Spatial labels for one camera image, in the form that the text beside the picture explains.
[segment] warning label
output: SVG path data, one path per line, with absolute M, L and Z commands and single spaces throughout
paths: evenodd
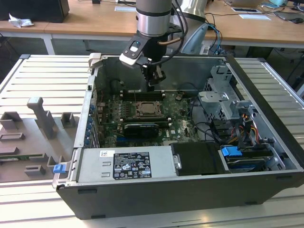
M 152 177 L 149 152 L 115 153 L 113 169 L 115 180 Z

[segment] wooden desk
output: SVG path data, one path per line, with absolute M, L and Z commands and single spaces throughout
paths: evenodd
M 215 0 L 206 7 L 205 13 L 235 14 L 224 1 Z M 242 19 L 239 15 L 214 16 L 217 28 L 223 34 L 223 41 L 263 43 L 260 46 L 272 47 L 273 45 L 300 44 L 304 46 L 304 23 L 294 24 L 284 21 L 274 14 L 266 15 L 271 20 Z M 206 15 L 208 21 L 213 23 L 211 15 Z
M 54 38 L 127 41 L 136 32 L 136 13 L 115 11 L 115 3 L 69 0 L 69 6 L 64 23 L 34 22 L 33 27 L 16 28 L 7 21 L 0 21 L 0 32 L 8 37 L 42 38 L 49 54 L 55 54 Z M 211 2 L 205 12 L 236 14 L 222 0 Z M 217 28 L 223 34 L 222 44 L 304 48 L 304 23 L 294 24 L 274 15 L 267 16 L 271 20 L 242 19 L 239 15 L 215 16 Z M 213 23 L 211 15 L 207 15 L 207 19 Z M 208 31 L 206 40 L 214 38 L 214 32 Z
M 114 11 L 115 4 L 104 2 L 93 5 L 90 1 L 69 0 L 70 14 L 62 24 L 49 23 L 46 33 L 68 33 L 86 35 L 132 36 L 136 32 L 135 12 Z M 236 14 L 224 1 L 215 0 L 206 13 Z M 257 43 L 289 43 L 304 45 L 304 23 L 294 24 L 277 16 L 271 20 L 242 19 L 239 15 L 215 16 L 223 41 Z M 211 15 L 207 19 L 212 23 Z M 206 39 L 214 39 L 214 32 L 208 31 Z

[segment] barcode sticker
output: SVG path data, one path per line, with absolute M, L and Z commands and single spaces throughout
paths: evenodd
M 114 157 L 115 151 L 100 151 L 100 157 Z

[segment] black computer case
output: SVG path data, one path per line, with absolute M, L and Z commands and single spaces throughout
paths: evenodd
M 0 0 L 0 20 L 16 18 L 62 23 L 68 15 L 67 0 Z

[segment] blue plastic clip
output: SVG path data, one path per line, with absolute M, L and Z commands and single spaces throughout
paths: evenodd
M 226 156 L 242 156 L 242 152 L 238 150 L 237 146 L 225 146 L 222 149 L 223 155 Z
M 53 168 L 53 173 L 66 173 L 66 164 L 58 164 Z

